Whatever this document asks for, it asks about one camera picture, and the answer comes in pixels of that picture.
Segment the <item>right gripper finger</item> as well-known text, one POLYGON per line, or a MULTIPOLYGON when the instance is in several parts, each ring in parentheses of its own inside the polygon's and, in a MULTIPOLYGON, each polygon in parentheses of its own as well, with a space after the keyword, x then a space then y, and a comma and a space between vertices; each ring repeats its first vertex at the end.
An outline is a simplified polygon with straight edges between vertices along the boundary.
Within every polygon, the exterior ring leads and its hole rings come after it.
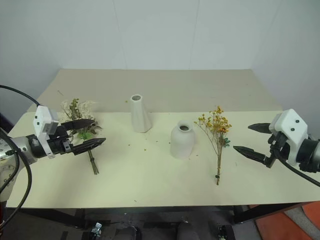
POLYGON ((270 133, 270 123, 255 123, 249 125, 247 128, 259 133, 270 133))
POLYGON ((244 146, 233 146, 233 148, 240 153, 241 155, 245 156, 248 159, 253 161, 264 163, 266 156, 262 153, 256 152, 251 148, 244 147, 244 146))

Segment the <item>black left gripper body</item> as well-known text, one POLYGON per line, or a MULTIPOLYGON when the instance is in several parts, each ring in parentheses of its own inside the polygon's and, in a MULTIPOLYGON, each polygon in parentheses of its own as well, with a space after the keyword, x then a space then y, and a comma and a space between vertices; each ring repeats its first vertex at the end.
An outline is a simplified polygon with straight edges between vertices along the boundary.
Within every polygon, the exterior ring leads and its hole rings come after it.
POLYGON ((72 144, 68 130, 64 125, 59 125, 54 134, 49 135, 47 143, 53 154, 67 154, 72 152, 72 144))

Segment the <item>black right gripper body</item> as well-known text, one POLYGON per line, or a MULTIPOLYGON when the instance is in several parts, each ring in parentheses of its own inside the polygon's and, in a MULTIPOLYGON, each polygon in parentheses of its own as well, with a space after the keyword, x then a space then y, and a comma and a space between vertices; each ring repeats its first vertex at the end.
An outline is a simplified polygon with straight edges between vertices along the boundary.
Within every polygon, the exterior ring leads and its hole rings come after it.
POLYGON ((288 138, 282 132, 271 135, 268 139, 268 143, 270 144, 270 156, 267 156, 264 160, 264 165, 266 167, 271 168, 275 160, 280 160, 281 162, 288 160, 287 139, 288 138))

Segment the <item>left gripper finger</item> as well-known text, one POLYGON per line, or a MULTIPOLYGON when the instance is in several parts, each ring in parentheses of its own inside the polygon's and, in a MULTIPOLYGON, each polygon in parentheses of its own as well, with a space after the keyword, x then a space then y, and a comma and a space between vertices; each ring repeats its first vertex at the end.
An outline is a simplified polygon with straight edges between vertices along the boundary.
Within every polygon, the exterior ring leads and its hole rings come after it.
POLYGON ((66 130, 78 130, 91 126, 95 121, 93 119, 76 119, 72 121, 62 122, 60 125, 63 126, 66 130))
POLYGON ((85 140, 83 143, 71 146, 71 152, 76 156, 100 146, 106 140, 105 137, 92 138, 85 140))

